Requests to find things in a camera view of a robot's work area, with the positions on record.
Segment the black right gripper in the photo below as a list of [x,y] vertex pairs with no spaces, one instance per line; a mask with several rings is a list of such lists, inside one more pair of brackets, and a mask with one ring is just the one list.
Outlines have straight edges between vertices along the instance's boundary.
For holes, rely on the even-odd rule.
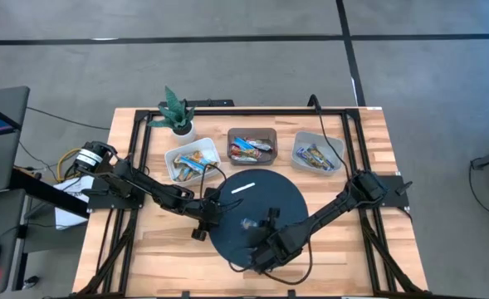
[[254,272],[266,272],[286,265],[301,254],[308,242],[309,231],[309,227],[303,224],[270,231],[251,245],[250,268]]

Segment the silver green granola bar wrapper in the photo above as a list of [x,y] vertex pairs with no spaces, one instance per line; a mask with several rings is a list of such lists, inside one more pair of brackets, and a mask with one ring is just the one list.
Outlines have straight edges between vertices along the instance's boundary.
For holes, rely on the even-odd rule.
[[245,141],[252,147],[261,151],[271,151],[272,145],[269,140],[259,140],[253,138],[246,138]]

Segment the round dark blue woven mat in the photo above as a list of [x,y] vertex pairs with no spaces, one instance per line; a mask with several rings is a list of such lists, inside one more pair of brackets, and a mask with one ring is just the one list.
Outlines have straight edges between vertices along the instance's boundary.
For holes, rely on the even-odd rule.
[[[249,183],[256,185],[231,194],[232,190]],[[276,227],[281,228],[309,216],[299,189],[285,176],[267,169],[238,172],[227,178],[220,192],[222,217],[219,225],[210,230],[209,237],[222,257],[241,268],[249,265],[251,245],[261,236],[259,226],[248,230],[241,227],[244,218],[260,225],[267,218],[269,208],[279,208],[281,213]]]

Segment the white plant pot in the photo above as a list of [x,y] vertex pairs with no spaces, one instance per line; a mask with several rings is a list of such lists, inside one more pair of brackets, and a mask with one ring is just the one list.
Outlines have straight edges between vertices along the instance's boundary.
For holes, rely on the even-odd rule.
[[195,141],[197,137],[197,132],[195,129],[195,125],[192,121],[189,122],[188,126],[185,130],[179,131],[176,133],[173,131],[174,140],[179,145],[186,145]]

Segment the brown plastic bin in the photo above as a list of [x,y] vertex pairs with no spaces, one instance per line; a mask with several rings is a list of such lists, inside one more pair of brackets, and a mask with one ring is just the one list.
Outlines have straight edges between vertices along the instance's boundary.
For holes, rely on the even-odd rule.
[[[230,147],[233,145],[232,142],[235,137],[240,137],[242,139],[253,138],[259,140],[269,140],[272,145],[272,150],[259,150],[262,155],[256,163],[237,162],[230,158]],[[232,128],[227,133],[227,157],[234,165],[270,165],[276,159],[277,153],[277,135],[276,131],[272,128]]]

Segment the green snake plant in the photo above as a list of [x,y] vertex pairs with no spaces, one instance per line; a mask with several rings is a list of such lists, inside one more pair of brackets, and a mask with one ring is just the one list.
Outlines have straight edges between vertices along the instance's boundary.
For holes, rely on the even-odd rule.
[[148,126],[170,128],[176,134],[186,134],[192,128],[195,107],[188,108],[186,100],[179,100],[176,94],[167,86],[164,87],[167,106],[158,106],[163,116],[162,120],[151,120]]

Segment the grey plastic bin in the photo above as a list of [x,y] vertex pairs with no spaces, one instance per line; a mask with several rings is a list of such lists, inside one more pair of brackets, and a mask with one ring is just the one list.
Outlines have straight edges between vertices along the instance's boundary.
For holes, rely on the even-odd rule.
[[[337,153],[342,159],[344,158],[345,142],[341,139],[333,137],[329,137],[328,141],[334,149],[329,147],[328,143],[325,141],[325,137],[322,134],[314,134],[306,131],[297,132],[291,152],[291,166],[295,169],[305,170],[307,172],[322,176],[331,176],[334,173],[344,169],[345,167],[335,153]],[[317,169],[310,166],[297,154],[299,149],[306,150],[312,145],[315,145],[316,148],[334,165],[332,170]]]

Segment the black power strip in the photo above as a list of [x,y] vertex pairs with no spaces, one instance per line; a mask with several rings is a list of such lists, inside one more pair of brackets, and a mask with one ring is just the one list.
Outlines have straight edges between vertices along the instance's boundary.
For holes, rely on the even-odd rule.
[[182,102],[186,107],[234,107],[233,100],[186,100],[183,99]]

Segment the white paper sheet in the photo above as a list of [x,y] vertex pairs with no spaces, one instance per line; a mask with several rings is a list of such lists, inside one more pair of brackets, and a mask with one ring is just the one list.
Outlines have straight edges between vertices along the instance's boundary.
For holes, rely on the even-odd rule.
[[[84,189],[92,187],[94,178],[91,176],[83,176],[81,178],[68,179],[60,184],[55,184],[54,188],[64,191],[79,200],[88,203],[89,197],[82,193]],[[55,208],[56,229],[63,230],[68,227],[73,227],[87,221],[86,218],[67,212],[61,208]]]

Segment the grey side desk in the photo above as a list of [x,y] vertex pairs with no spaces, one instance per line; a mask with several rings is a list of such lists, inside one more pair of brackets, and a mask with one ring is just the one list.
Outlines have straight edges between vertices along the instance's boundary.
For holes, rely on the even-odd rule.
[[0,192],[0,293],[7,290],[26,192]]

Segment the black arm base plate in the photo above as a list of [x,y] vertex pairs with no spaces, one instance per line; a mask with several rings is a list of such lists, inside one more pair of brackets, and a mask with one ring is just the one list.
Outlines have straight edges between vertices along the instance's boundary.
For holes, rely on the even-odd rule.
[[355,200],[356,208],[409,206],[407,190],[413,182],[404,182],[402,176],[364,172],[353,178],[351,183],[350,196]]
[[144,207],[144,194],[134,187],[113,190],[105,182],[95,181],[91,189],[81,192],[89,198],[89,209],[141,209]]

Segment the black aluminium table frame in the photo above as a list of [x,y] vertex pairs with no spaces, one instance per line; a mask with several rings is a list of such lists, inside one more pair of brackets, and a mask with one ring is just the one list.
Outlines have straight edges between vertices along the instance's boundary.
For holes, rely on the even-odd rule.
[[[359,112],[370,168],[378,174],[398,173],[389,131],[380,108],[351,108]],[[108,143],[120,155],[127,154],[135,121],[135,108],[115,109]],[[278,156],[267,169],[292,180],[308,203],[309,213],[327,204],[345,183],[342,169],[330,177],[293,169],[291,150],[299,131],[320,133],[320,122],[310,107],[215,108],[216,115],[194,117],[198,138],[210,138],[221,157],[221,168],[231,175],[245,167],[233,167],[226,156],[227,131],[231,128],[272,128],[277,132]],[[146,164],[149,175],[166,184],[172,183],[164,154],[178,147],[167,129],[150,130]],[[380,209],[391,255],[415,285],[428,289],[413,225],[407,215],[396,208]],[[72,292],[85,287],[95,275],[107,210],[94,212],[87,224]],[[205,242],[191,239],[197,222],[166,213],[147,197],[139,211],[129,269],[127,297],[181,297],[189,291],[195,297],[243,297],[263,299],[285,297],[293,289],[299,297],[373,295],[358,212],[352,211],[320,230],[312,238],[314,267],[300,285],[287,286],[253,272],[233,272],[227,262],[215,255],[209,238]]]

